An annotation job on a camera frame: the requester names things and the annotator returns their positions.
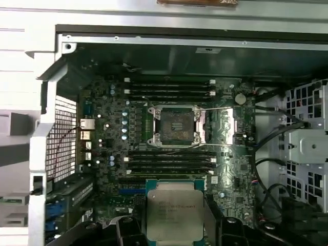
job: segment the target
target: pcie slot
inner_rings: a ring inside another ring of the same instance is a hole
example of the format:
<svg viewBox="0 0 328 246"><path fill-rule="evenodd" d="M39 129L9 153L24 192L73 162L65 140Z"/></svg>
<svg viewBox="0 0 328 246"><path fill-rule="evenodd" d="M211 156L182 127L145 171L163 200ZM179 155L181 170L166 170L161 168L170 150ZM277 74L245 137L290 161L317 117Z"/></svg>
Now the pcie slot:
<svg viewBox="0 0 328 246"><path fill-rule="evenodd" d="M209 86L177 86L177 85L145 85L145 86L139 86L139 85L130 85L129 89L132 91L195 91L195 92L209 92L211 90L214 90L215 87L209 87Z"/></svg>

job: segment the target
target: motherboard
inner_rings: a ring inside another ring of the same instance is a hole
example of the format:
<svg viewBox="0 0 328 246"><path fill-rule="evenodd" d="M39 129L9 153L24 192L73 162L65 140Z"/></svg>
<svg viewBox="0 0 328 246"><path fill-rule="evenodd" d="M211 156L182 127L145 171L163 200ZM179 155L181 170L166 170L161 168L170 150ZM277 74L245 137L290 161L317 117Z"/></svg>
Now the motherboard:
<svg viewBox="0 0 328 246"><path fill-rule="evenodd" d="M225 216L252 227L253 95L239 78L142 74L81 90L80 169L95 175L97 221L131 214L147 179L202 179Z"/></svg>

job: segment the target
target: mounting screw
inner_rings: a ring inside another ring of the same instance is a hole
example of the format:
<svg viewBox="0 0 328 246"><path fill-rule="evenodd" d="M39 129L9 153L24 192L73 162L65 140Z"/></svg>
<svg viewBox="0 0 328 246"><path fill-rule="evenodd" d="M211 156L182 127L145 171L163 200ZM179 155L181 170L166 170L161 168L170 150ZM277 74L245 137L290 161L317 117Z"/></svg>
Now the mounting screw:
<svg viewBox="0 0 328 246"><path fill-rule="evenodd" d="M276 229L276 227L271 223L266 223L264 227L267 228L268 230Z"/></svg>
<svg viewBox="0 0 328 246"><path fill-rule="evenodd" d="M95 224L95 223L91 223L86 226L86 229L95 229L95 228L97 228L97 224Z"/></svg>
<svg viewBox="0 0 328 246"><path fill-rule="evenodd" d="M236 223L237 222L237 220L235 218L228 218L227 221L229 223Z"/></svg>

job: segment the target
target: chipset heatsink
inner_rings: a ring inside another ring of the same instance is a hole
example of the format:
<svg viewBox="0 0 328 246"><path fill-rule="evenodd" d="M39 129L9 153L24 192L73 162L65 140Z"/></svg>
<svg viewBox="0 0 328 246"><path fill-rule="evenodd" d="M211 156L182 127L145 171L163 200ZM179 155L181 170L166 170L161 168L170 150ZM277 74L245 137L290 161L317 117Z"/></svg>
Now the chipset heatsink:
<svg viewBox="0 0 328 246"><path fill-rule="evenodd" d="M205 111L192 105L157 105L153 115L153 137L147 143L159 148L186 148L205 143Z"/></svg>

